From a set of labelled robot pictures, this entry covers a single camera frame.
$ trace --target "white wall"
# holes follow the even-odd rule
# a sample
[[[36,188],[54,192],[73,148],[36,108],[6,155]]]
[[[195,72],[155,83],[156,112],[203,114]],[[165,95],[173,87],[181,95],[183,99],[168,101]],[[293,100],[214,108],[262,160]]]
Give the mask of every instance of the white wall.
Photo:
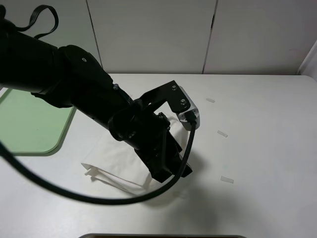
[[[317,81],[317,41],[304,60],[300,68],[300,74],[312,77]]]
[[[202,73],[216,0],[88,0],[107,72]]]
[[[205,73],[296,74],[317,40],[317,0],[219,0]]]

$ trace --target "green mat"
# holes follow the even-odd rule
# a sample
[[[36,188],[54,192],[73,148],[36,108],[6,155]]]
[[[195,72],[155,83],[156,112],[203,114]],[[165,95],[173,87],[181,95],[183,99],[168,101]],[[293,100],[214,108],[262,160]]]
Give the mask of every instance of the green mat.
[[[55,108],[28,92],[7,90],[0,98],[0,140],[15,155],[58,151],[74,108]]]

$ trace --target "white tabletop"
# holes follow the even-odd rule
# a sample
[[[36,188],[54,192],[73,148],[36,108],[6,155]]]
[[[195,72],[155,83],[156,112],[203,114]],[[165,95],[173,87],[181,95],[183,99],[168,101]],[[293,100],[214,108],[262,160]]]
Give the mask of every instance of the white tabletop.
[[[201,113],[189,159],[193,173],[153,200],[111,207],[54,195],[0,160],[1,237],[315,237],[317,83],[313,79],[177,74],[112,77],[134,99],[171,80],[184,87]],[[84,176],[80,162],[101,133],[101,126],[77,111],[56,154],[19,159],[44,178],[73,191],[127,197],[123,191]],[[221,176],[234,183],[221,181]]]

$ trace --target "robotic arm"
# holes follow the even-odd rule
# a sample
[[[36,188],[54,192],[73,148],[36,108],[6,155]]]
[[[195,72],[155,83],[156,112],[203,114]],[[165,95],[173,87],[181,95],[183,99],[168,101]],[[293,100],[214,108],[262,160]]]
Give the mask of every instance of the robotic arm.
[[[33,12],[30,25],[32,17],[34,24],[46,8],[57,18],[52,7],[42,5]],[[114,139],[131,145],[159,182],[192,172],[169,132],[170,122],[163,113],[154,113],[168,102],[187,130],[199,127],[198,109],[175,81],[133,101],[90,53],[73,45],[58,49],[24,35],[4,16],[5,8],[0,6],[0,87],[31,92],[58,108],[76,107],[108,129]]]

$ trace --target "black cable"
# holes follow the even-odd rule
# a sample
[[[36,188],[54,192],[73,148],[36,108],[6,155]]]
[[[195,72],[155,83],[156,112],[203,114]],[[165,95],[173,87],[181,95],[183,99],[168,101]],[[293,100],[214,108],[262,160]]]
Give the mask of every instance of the black cable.
[[[132,98],[124,91],[120,88],[120,86],[116,83],[113,85],[113,89],[118,91],[120,93],[120,95],[129,103],[132,104],[133,100]]]
[[[55,25],[54,25],[53,29],[52,29],[50,32],[48,32],[48,33],[42,33],[42,34],[36,35],[34,38],[35,38],[35,39],[39,39],[39,38],[41,38],[41,37],[43,37],[43,36],[46,36],[46,35],[52,33],[53,31],[55,31],[55,30],[57,29],[58,23],[59,23],[58,15],[57,15],[57,12],[56,12],[56,10],[54,9],[54,7],[48,6],[48,5],[40,5],[40,6],[38,6],[36,9],[34,9],[32,15],[31,15],[31,17],[30,17],[29,25],[26,26],[26,27],[16,27],[16,30],[17,30],[17,31],[20,31],[20,32],[24,32],[24,31],[30,29],[30,28],[34,25],[34,23],[36,22],[36,20],[38,19],[40,13],[41,13],[43,10],[45,10],[45,9],[50,10],[51,13],[53,14],[54,19],[55,19]]]
[[[93,204],[100,204],[100,205],[127,205],[127,204],[133,204],[138,202],[143,202],[149,199],[152,199],[154,197],[157,197],[161,195],[162,193],[169,190],[176,182],[180,179],[182,176],[188,157],[193,145],[194,135],[196,130],[196,121],[192,122],[192,128],[190,131],[189,140],[186,146],[185,154],[181,163],[181,166],[178,170],[178,172],[175,174],[175,176],[165,185],[160,187],[159,189],[150,192],[145,195],[133,197],[133,198],[122,198],[122,199],[106,199],[106,198],[96,198],[96,197],[88,197],[85,195],[81,195],[78,193],[74,193],[68,190],[65,190],[61,187],[58,187],[50,182],[47,182],[46,180],[42,179],[38,175],[34,174],[30,170],[28,170],[25,166],[23,166],[0,142],[0,156],[2,156],[14,169],[16,169],[20,174],[25,176],[28,180],[32,181],[33,183],[41,186],[42,188],[45,188],[51,192],[54,192],[58,195],[68,197],[77,201],[87,202],[87,203],[93,203]]]

